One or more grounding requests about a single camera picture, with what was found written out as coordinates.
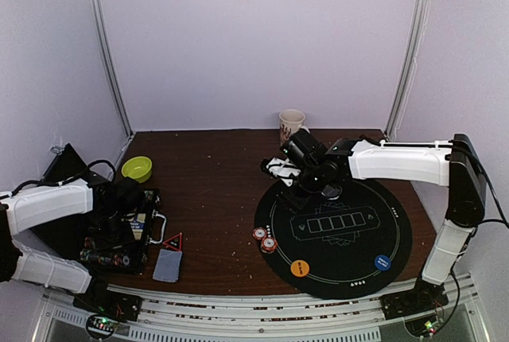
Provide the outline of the left aluminium frame post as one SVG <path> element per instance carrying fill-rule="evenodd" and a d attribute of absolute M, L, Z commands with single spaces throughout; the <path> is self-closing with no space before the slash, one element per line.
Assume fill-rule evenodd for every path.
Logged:
<path fill-rule="evenodd" d="M 114 61 L 112 58 L 111 47 L 107 38 L 107 29 L 103 16 L 101 0 L 90 0 L 91 12 L 95 22 L 95 30 L 99 41 L 99 50 L 103 62 L 104 70 L 107 77 L 108 86 L 111 90 L 115 110 L 122 124 L 124 134 L 130 138 L 134 132 L 132 130 L 130 120 L 126 111 L 126 106 L 120 91 L 117 74 L 115 71 Z"/>

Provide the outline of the blue playing card deck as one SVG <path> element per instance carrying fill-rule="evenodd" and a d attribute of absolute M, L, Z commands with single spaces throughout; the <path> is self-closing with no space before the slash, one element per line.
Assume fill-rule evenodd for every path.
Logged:
<path fill-rule="evenodd" d="M 161 249 L 153 271 L 153 280 L 175 283 L 180 276 L 182 251 Z"/>

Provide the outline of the round black poker mat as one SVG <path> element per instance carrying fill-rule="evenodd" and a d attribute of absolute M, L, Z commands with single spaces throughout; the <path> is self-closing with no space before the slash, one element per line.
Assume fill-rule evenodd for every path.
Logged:
<path fill-rule="evenodd" d="M 278 182 L 266 191 L 254 216 L 254 227 L 265 228 L 278 243 L 263 258 L 283 281 L 314 297 L 346 300 L 380 291 L 405 269 L 413 245 L 410 220 L 378 181 L 345 182 L 337 200 L 318 194 L 296 212 L 279 204 L 283 186 Z M 391 259 L 388 271 L 376 269 L 378 255 Z M 297 259 L 309 264 L 306 277 L 291 274 Z"/>

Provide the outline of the floral ceramic mug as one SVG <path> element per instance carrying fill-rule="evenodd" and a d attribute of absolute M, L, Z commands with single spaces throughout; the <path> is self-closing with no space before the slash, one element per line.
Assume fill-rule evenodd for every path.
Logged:
<path fill-rule="evenodd" d="M 297 109 L 287 109 L 281 111 L 279 117 L 279 142 L 282 146 L 289 138 L 299 130 L 310 132 L 305 125 L 306 116 Z"/>

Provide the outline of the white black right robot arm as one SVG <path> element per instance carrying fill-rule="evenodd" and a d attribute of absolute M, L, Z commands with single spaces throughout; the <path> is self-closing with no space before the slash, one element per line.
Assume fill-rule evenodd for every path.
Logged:
<path fill-rule="evenodd" d="M 446 187 L 448 207 L 434 245 L 411 290 L 384 295 L 386 318 L 431 309 L 445 296 L 445 279 L 485 222 L 485 201 L 493 185 L 465 134 L 434 142 L 340 138 L 331 146 L 299 130 L 280 148 L 285 159 L 267 162 L 268 173 L 283 181 L 280 198 L 291 210 L 317 193 L 334 192 L 343 181 L 388 179 Z"/>

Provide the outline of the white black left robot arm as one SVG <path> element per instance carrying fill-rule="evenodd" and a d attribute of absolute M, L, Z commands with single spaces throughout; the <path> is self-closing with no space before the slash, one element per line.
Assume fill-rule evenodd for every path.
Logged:
<path fill-rule="evenodd" d="M 1 280 L 64 290 L 97 313 L 118 310 L 106 282 L 89 268 L 130 265 L 131 258 L 124 251 L 135 241 L 129 219 L 145 202 L 136 180 L 93 179 L 89 168 L 62 181 L 25 181 L 2 193 Z M 87 228 L 78 238 L 76 260 L 55 257 L 14 240 L 22 231 L 70 216 L 81 217 Z"/>

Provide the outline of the right aluminium frame post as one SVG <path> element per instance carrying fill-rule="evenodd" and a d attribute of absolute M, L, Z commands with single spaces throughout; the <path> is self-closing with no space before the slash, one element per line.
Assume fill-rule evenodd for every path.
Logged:
<path fill-rule="evenodd" d="M 385 128 L 385 136 L 390 140 L 397 138 L 406 110 L 410 91 L 413 86 L 415 72 L 417 70 L 418 51 L 425 36 L 425 26 L 429 12 L 430 0 L 415 0 L 410 33 L 408 36 L 402 69 L 398 78 L 398 84 L 390 109 L 390 114 Z"/>

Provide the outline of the green bowl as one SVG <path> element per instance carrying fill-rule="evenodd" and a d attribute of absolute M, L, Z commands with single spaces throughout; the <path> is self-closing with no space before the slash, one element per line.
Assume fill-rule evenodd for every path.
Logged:
<path fill-rule="evenodd" d="M 129 177 L 138 183 L 148 181 L 152 176 L 153 162 L 146 156 L 132 157 L 121 168 L 124 177 Z"/>

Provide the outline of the blue small blind button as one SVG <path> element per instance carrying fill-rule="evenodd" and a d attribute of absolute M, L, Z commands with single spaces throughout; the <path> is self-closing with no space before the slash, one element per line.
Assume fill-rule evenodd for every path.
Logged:
<path fill-rule="evenodd" d="M 375 258 L 375 267 L 380 271 L 388 271 L 391 268 L 391 259 L 386 255 L 378 255 Z"/>

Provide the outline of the red poker chip stack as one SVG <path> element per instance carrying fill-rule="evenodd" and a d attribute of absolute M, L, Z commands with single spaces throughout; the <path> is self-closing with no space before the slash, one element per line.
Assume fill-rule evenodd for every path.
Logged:
<path fill-rule="evenodd" d="M 266 238 L 266 229 L 263 227 L 257 227 L 252 231 L 252 235 L 256 240 L 263 240 Z"/>

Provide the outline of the aluminium frame post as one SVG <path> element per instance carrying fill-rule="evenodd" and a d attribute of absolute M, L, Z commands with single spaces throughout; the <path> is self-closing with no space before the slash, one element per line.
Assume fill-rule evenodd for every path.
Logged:
<path fill-rule="evenodd" d="M 418 51 L 425 36 L 425 26 L 429 12 L 430 0 L 415 0 L 410 33 L 408 36 L 402 69 L 398 78 L 398 84 L 390 109 L 390 114 L 385 128 L 385 136 L 390 140 L 397 138 L 406 110 L 410 91 L 413 86 L 415 72 L 417 70 Z"/>
<path fill-rule="evenodd" d="M 115 110 L 122 124 L 124 134 L 130 138 L 134 132 L 132 130 L 130 120 L 126 111 L 126 106 L 120 91 L 117 74 L 115 71 L 114 61 L 112 58 L 111 47 L 107 38 L 107 29 L 103 16 L 101 0 L 90 0 L 91 12 L 95 22 L 95 30 L 99 41 L 99 50 L 103 62 L 104 70 L 107 77 L 108 86 L 111 90 Z"/>

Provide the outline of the black red triangle marker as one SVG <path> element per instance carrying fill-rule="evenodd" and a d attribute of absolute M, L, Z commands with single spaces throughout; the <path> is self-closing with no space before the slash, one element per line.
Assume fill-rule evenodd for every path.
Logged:
<path fill-rule="evenodd" d="M 169 248 L 172 251 L 182 251 L 183 248 L 183 233 L 179 232 L 175 236 L 165 240 L 163 246 Z"/>

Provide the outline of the orange big blind button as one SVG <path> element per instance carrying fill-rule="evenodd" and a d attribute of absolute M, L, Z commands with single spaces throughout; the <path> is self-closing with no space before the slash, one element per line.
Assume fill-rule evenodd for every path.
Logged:
<path fill-rule="evenodd" d="M 297 259 L 291 262 L 290 272 L 294 277 L 303 278 L 306 277 L 310 272 L 309 264 L 303 259 Z"/>

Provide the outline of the aluminium front rail base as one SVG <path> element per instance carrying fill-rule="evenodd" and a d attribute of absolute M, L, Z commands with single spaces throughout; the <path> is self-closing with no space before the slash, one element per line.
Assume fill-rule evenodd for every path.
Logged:
<path fill-rule="evenodd" d="M 492 341 L 484 307 L 469 274 L 445 283 L 450 300 L 408 317 L 385 317 L 380 298 L 408 290 L 396 282 L 380 292 L 349 301 L 307 294 L 205 296 L 112 286 L 142 299 L 138 319 L 127 321 L 109 341 L 414 341 L 413 321 L 446 321 L 433 341 Z"/>

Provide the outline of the clear dealer button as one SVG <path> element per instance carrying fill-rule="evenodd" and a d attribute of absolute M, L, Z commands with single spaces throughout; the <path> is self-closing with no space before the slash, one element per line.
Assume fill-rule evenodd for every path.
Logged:
<path fill-rule="evenodd" d="M 342 193 L 341 187 L 327 185 L 321 191 L 321 195 L 327 200 L 337 200 Z"/>

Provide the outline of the black poker chip case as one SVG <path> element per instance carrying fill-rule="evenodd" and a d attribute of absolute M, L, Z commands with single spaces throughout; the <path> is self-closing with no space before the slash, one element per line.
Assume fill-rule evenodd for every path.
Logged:
<path fill-rule="evenodd" d="M 93 209 L 36 226 L 33 233 L 60 257 L 76 260 L 93 271 L 141 274 L 148 247 L 157 242 L 152 238 L 152 226 L 159 216 L 160 190 L 143 189 L 129 177 L 117 181 L 102 177 L 69 144 L 58 152 L 42 180 L 56 183 L 78 173 L 93 188 Z M 113 250 L 92 250 L 89 227 L 110 216 L 121 216 L 130 223 L 134 241 Z"/>

